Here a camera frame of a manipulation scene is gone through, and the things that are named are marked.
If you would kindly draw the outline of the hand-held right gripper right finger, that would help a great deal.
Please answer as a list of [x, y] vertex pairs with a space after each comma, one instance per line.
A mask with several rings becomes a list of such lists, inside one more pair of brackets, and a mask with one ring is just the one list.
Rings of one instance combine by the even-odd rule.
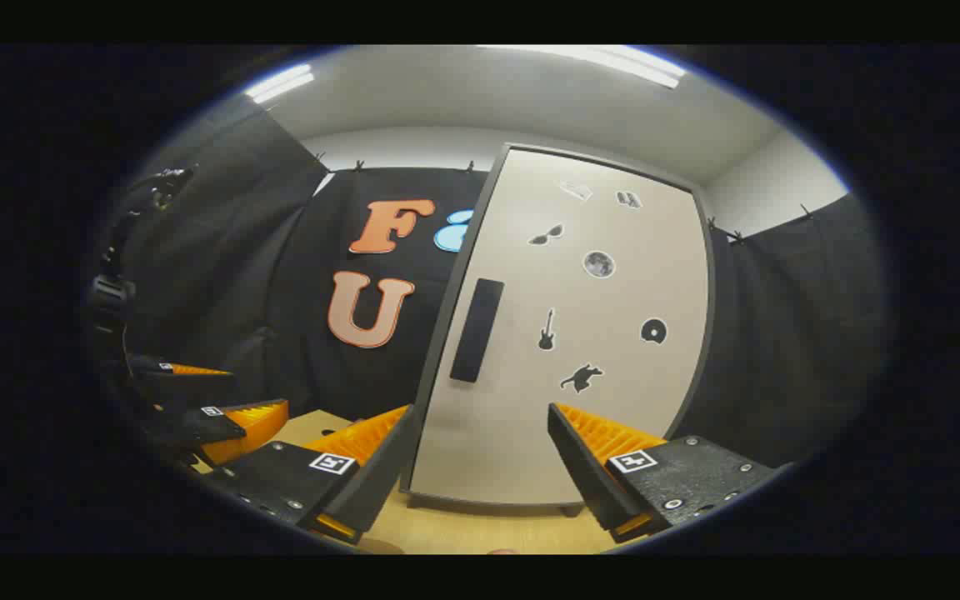
[[559, 402], [549, 403], [546, 421], [584, 505], [615, 543], [713, 515], [792, 467], [766, 466], [696, 434], [660, 439]]

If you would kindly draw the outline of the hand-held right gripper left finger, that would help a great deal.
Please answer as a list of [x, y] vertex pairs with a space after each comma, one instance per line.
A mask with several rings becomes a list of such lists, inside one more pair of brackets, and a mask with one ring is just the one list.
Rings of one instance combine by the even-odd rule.
[[221, 494], [290, 527], [355, 544], [376, 523], [417, 433], [413, 405], [297, 445], [281, 440], [211, 467]]

